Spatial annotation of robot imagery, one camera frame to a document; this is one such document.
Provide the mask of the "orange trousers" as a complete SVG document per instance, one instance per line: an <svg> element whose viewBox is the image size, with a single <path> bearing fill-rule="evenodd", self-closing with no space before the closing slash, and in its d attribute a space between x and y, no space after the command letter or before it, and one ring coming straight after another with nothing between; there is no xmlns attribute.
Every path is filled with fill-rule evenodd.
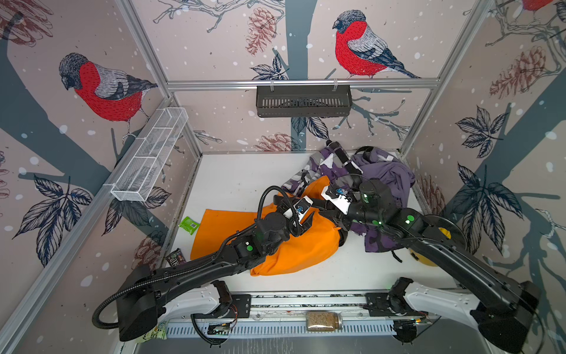
<svg viewBox="0 0 566 354"><path fill-rule="evenodd" d="M319 214L316 208L308 211L312 226L299 237L291 237L282 243L274 255L251 270L253 276L290 274L309 268L330 258L339 248L340 227ZM191 252L191 259L216 252L229 236L255 221L253 212L228 212L208 209L200 224Z"/></svg>

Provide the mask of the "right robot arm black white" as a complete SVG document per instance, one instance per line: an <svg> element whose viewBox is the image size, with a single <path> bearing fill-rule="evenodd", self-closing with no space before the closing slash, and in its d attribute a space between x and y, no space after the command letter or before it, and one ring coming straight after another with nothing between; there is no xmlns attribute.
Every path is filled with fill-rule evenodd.
<svg viewBox="0 0 566 354"><path fill-rule="evenodd" d="M464 293L423 286L399 278L381 311L405 315L436 314L477 330L507 353L521 353L538 317L540 290L530 281L517 281L480 262L449 239L429 217L399 208L390 188L378 179L362 182L358 194L329 185L313 202L321 215L350 230L354 224L377 227L395 243L429 259L465 288Z"/></svg>

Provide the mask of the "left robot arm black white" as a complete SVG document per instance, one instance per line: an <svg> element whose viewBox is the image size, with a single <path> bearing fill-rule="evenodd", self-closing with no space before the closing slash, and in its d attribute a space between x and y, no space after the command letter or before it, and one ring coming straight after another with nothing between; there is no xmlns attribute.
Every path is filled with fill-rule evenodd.
<svg viewBox="0 0 566 354"><path fill-rule="evenodd" d="M282 188L270 186L259 201L263 203L272 191L278 193L275 211L267 215L259 212L252 225L227 237L216 252L156 270L137 266L120 289L94 310L93 326L117 329L122 342L137 339L158 324L168 303L201 286L211 285L225 304L229 292L218 282L220 278L263 264L283 243L305 234L312 225L312 217L307 215L310 198L291 198Z"/></svg>

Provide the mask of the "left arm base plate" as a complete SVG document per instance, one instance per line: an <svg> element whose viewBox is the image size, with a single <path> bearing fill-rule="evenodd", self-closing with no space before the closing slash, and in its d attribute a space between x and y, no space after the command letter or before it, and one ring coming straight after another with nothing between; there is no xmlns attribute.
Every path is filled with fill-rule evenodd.
<svg viewBox="0 0 566 354"><path fill-rule="evenodd" d="M250 294L236 294L231 296L231 303L221 303L210 314L206 314L209 319L248 319L251 313Z"/></svg>

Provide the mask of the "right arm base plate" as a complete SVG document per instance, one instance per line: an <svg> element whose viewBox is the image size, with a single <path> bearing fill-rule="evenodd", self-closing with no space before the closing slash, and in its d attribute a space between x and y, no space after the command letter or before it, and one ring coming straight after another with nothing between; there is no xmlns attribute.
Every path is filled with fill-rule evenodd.
<svg viewBox="0 0 566 354"><path fill-rule="evenodd" d="M428 316L427 312L415 311L402 297L391 296L386 292L366 293L367 310L371 317L418 317Z"/></svg>

